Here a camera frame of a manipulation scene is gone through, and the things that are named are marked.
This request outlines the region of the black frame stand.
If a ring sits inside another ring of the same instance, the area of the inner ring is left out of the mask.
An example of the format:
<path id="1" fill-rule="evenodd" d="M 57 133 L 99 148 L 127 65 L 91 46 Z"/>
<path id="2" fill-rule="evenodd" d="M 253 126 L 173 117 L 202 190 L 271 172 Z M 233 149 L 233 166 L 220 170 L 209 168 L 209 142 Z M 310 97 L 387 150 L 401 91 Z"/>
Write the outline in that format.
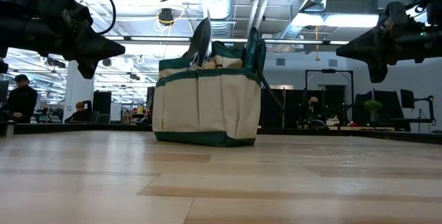
<path id="1" fill-rule="evenodd" d="M 304 87 L 304 103 L 307 103 L 307 100 L 309 99 L 309 95 L 308 95 L 308 82 L 309 82 L 309 78 L 308 78 L 308 73 L 312 72 L 312 73 L 327 73 L 327 74 L 332 74 L 332 73 L 340 73 L 343 76 L 343 73 L 349 73 L 350 75 L 350 92 L 351 92 L 351 104 L 343 104 L 343 112 L 346 112 L 346 110 L 350 109 L 352 107 L 352 104 L 354 103 L 354 72 L 350 71 L 350 70 L 336 70 L 333 68 L 325 68 L 325 69 L 307 69 L 305 70 L 305 87 Z"/>

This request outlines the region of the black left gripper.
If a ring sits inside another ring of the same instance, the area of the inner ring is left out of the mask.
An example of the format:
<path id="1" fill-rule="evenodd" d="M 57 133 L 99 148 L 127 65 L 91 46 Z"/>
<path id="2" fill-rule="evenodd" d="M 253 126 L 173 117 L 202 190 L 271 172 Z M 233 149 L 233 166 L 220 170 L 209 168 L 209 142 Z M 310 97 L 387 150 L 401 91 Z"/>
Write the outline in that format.
<path id="1" fill-rule="evenodd" d="M 76 6 L 75 0 L 38 0 L 37 9 L 47 26 L 37 52 L 42 57 L 57 54 L 74 59 L 83 78 L 93 78 L 99 61 L 125 53 L 124 46 L 93 30 L 89 9 Z M 74 48 L 83 50 L 75 54 Z"/>

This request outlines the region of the black background cabinet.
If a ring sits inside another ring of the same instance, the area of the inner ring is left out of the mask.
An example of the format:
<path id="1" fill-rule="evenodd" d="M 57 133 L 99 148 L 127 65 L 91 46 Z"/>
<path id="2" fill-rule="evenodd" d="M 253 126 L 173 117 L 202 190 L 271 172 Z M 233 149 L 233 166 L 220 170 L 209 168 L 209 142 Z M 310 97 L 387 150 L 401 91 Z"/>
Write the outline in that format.
<path id="1" fill-rule="evenodd" d="M 93 94 L 93 111 L 97 111 L 100 114 L 110 114 L 111 95 L 110 91 L 95 91 Z"/>

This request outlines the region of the silver metal cup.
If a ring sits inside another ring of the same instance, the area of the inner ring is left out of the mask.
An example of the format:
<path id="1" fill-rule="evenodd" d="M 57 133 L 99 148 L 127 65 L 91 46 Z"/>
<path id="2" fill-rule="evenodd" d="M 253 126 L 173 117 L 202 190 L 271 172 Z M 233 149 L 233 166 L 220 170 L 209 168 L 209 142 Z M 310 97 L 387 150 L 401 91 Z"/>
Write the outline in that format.
<path id="1" fill-rule="evenodd" d="M 0 121 L 0 138 L 13 136 L 16 124 L 12 120 Z"/>

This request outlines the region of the cream and green gardening bag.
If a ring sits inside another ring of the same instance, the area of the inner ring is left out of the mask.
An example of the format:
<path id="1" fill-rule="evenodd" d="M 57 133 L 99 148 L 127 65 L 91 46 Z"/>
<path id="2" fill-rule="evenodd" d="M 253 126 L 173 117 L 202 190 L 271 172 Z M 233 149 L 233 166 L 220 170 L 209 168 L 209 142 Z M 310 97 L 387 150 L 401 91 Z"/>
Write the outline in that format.
<path id="1" fill-rule="evenodd" d="M 160 61 L 153 99 L 156 139 L 212 147 L 253 145 L 261 79 L 242 67 L 244 52 L 215 41 L 212 62 L 201 68 L 189 68 L 183 57 Z"/>

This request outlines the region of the small green background plant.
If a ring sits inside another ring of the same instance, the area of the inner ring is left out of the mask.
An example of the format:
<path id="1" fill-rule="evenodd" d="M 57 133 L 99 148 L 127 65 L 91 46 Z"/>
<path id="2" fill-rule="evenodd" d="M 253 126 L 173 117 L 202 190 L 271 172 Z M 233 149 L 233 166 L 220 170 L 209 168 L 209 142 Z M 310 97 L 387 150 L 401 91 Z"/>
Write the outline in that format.
<path id="1" fill-rule="evenodd" d="M 377 121 L 376 113 L 378 110 L 382 108 L 383 106 L 382 103 L 376 100 L 368 100 L 364 102 L 363 106 L 365 110 L 369 112 L 370 121 L 376 122 Z"/>

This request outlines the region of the black background monitor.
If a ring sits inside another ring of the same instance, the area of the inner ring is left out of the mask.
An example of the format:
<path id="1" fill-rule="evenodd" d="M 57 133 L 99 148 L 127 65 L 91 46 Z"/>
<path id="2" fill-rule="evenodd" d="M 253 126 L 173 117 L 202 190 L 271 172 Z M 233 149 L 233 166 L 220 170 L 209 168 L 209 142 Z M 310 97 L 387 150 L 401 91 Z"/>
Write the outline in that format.
<path id="1" fill-rule="evenodd" d="M 146 110 L 148 112 L 151 112 L 153 109 L 153 98 L 155 94 L 155 87 L 150 86 L 147 88 L 147 95 L 146 95 Z"/>

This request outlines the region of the person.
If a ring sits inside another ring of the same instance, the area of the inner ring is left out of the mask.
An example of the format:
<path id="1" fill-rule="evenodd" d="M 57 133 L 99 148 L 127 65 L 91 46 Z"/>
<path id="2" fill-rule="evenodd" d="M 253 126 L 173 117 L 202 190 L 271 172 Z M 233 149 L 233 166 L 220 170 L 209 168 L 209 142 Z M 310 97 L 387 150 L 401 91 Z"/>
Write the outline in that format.
<path id="1" fill-rule="evenodd" d="M 65 123 L 91 122 L 92 120 L 92 102 L 90 100 L 78 102 L 75 105 L 76 111 L 64 120 Z"/>
<path id="2" fill-rule="evenodd" d="M 10 116 L 17 123 L 30 123 L 38 92 L 30 87 L 29 79 L 24 74 L 17 75 L 15 82 L 17 87 L 10 92 L 3 110 L 9 111 Z"/>
<path id="3" fill-rule="evenodd" d="M 326 116 L 317 97 L 310 97 L 300 105 L 300 126 L 303 129 L 327 130 Z"/>

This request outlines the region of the black monitor on arm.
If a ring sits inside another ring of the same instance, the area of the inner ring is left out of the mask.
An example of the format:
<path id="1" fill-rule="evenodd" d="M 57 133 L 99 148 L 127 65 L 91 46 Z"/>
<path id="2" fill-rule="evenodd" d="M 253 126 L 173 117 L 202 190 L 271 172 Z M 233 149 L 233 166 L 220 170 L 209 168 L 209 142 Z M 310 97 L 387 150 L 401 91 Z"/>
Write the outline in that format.
<path id="1" fill-rule="evenodd" d="M 403 121 L 408 123 L 426 123 L 436 124 L 436 118 L 434 117 L 434 96 L 429 95 L 423 98 L 415 98 L 414 93 L 410 90 L 401 89 L 401 106 L 406 109 L 415 109 L 416 103 L 425 101 L 428 103 L 429 117 L 428 118 L 404 118 Z"/>

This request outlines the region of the silver trowel wooden handle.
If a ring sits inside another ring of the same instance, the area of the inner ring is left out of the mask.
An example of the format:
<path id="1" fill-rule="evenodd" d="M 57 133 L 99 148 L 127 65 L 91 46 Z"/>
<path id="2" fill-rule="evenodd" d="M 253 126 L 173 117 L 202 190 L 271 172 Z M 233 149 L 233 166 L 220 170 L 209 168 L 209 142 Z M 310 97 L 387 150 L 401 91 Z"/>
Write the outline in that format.
<path id="1" fill-rule="evenodd" d="M 183 54 L 189 62 L 189 68 L 202 67 L 203 61 L 209 54 L 211 45 L 211 21 L 209 17 L 203 19 L 197 26 L 189 49 Z"/>

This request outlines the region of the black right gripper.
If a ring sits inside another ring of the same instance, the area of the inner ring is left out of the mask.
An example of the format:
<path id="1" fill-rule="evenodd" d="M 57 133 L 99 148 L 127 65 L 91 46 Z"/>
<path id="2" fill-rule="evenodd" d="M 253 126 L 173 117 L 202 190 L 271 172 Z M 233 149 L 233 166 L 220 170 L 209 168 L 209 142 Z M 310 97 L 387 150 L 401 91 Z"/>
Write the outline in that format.
<path id="1" fill-rule="evenodd" d="M 401 13 L 401 2 L 393 1 L 378 14 L 376 25 L 361 36 L 336 49 L 340 57 L 365 62 L 370 82 L 382 82 L 388 65 L 398 61 L 414 60 L 422 63 L 426 58 L 442 57 L 442 25 L 426 26 L 410 18 L 405 30 L 394 39 L 394 55 L 378 50 L 383 45 L 390 25 L 390 17 Z"/>

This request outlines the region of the white pillar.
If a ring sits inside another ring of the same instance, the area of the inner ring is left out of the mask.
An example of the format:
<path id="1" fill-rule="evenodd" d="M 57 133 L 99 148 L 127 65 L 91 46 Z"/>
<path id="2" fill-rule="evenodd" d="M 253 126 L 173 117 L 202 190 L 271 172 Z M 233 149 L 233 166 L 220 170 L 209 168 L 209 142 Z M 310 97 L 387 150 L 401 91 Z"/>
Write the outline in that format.
<path id="1" fill-rule="evenodd" d="M 77 66 L 76 61 L 69 62 L 67 66 L 63 120 L 77 110 L 76 103 L 86 100 L 93 101 L 94 79 L 84 79 Z"/>

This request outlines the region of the green pruning shears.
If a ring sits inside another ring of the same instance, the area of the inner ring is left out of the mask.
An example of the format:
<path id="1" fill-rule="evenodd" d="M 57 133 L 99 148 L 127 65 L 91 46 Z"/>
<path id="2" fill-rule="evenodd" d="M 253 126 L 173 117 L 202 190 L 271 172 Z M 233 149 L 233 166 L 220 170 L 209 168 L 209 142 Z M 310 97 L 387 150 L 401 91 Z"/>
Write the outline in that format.
<path id="1" fill-rule="evenodd" d="M 247 45 L 242 59 L 242 67 L 250 73 L 259 74 L 263 72 L 266 52 L 266 43 L 260 38 L 258 30 L 252 27 L 247 39 Z"/>

